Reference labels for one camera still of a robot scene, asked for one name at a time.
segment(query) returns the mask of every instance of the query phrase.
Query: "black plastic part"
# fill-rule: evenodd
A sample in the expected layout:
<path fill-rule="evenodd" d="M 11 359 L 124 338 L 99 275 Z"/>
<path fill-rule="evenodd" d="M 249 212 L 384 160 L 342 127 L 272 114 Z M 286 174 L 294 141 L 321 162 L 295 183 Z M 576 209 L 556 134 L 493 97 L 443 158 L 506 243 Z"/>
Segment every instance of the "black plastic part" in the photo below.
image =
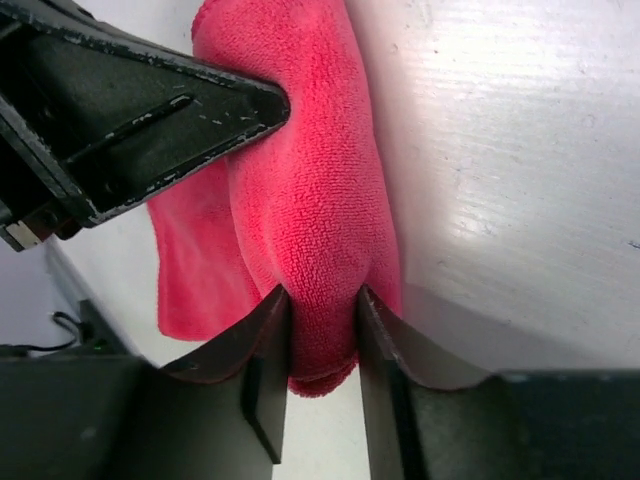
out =
<path fill-rule="evenodd" d="M 195 368 L 189 355 L 153 368 L 126 352 L 89 302 L 80 310 L 92 325 L 87 345 L 0 359 L 0 478 L 272 477 L 287 396 L 290 312 L 281 287 L 245 319 L 260 328 L 239 322 L 205 344 L 197 355 L 209 359 Z M 225 368 L 234 351 L 244 361 Z"/>
<path fill-rule="evenodd" d="M 361 382 L 374 480 L 634 480 L 640 373 L 525 372 L 427 388 L 429 341 L 364 288 Z"/>
<path fill-rule="evenodd" d="M 0 0 L 0 61 L 0 231 L 14 248 L 123 213 L 289 115 L 277 86 L 70 1 Z"/>

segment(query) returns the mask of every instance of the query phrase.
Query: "red towel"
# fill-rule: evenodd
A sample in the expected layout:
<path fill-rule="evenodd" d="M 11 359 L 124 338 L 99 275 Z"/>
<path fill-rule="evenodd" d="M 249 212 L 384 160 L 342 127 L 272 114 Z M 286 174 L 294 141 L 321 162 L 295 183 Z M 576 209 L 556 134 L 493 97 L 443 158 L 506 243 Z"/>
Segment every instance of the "red towel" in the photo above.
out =
<path fill-rule="evenodd" d="M 280 84 L 291 118 L 149 202 L 163 334 L 207 340 L 276 285 L 293 304 L 290 387 L 337 387 L 356 294 L 400 314 L 398 251 L 362 60 L 343 0 L 207 0 L 194 54 Z"/>

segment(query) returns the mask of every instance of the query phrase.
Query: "terry cloth fabric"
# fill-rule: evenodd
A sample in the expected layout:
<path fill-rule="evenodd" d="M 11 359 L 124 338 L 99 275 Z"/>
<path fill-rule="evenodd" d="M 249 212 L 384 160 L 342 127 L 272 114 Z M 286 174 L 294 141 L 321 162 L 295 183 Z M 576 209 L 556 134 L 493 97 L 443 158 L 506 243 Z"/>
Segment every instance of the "terry cloth fabric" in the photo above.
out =
<path fill-rule="evenodd" d="M 208 340 L 275 286 L 292 299 L 290 388 L 337 387 L 368 284 L 401 314 L 400 269 L 365 71 L 343 0 L 208 0 L 194 55 L 281 85 L 291 118 L 149 202 L 161 332 Z"/>

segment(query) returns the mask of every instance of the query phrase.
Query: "black cable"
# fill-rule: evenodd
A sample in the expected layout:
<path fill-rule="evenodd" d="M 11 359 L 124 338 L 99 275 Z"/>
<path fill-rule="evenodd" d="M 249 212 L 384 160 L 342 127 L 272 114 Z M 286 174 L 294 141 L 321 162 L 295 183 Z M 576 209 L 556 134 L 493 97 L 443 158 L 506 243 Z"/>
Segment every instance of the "black cable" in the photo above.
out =
<path fill-rule="evenodd" d="M 30 344 L 22 344 L 22 345 L 0 345 L 0 351 L 4 350 L 5 352 L 13 353 L 16 357 L 25 357 L 28 356 L 29 352 L 42 352 L 42 353 L 51 353 L 58 352 L 60 350 L 64 350 L 65 348 L 69 348 L 77 342 L 83 341 L 83 327 L 82 322 L 75 320 L 71 315 L 64 312 L 54 312 L 51 314 L 51 321 L 58 325 L 63 330 L 69 332 L 73 338 L 65 343 L 61 343 L 59 345 L 54 345 L 53 347 L 41 347 L 39 345 L 30 345 Z"/>

